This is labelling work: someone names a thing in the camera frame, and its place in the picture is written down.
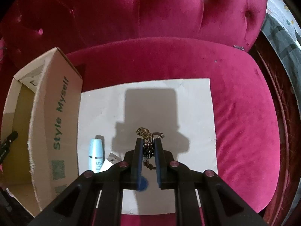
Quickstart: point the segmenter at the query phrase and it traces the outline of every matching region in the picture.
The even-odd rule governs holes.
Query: white card
[[[79,174],[88,170],[90,140],[103,136],[105,157],[135,148],[136,129],[162,132],[163,149],[190,169],[217,173],[216,135],[209,79],[136,82],[82,93],[78,124]],[[173,190],[160,190],[156,171],[142,167],[143,192],[124,190],[122,213],[175,212]]]

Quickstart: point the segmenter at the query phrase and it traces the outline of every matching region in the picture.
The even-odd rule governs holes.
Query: white bottle
[[[97,173],[103,164],[103,147],[101,139],[91,139],[89,148],[89,170]]]

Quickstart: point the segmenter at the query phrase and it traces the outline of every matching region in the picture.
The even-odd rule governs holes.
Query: bottle cap
[[[89,156],[96,159],[103,158],[103,147],[101,139],[91,139]]]

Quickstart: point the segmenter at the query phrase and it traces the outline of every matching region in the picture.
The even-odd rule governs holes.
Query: cardboard box
[[[1,142],[18,138],[3,162],[6,185],[33,216],[78,177],[77,124],[82,78],[53,48],[23,67],[6,99]]]

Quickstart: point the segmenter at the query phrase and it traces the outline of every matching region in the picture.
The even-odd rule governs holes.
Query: pink velvet chair
[[[16,0],[0,23],[0,42],[7,48],[0,62],[0,109],[13,74],[55,46],[82,74],[83,91],[125,82],[210,78],[219,175],[259,212],[273,196],[280,163],[271,94],[247,54],[266,4],[267,0]],[[125,215],[122,223],[139,225],[140,220],[143,225],[166,225],[173,216]]]

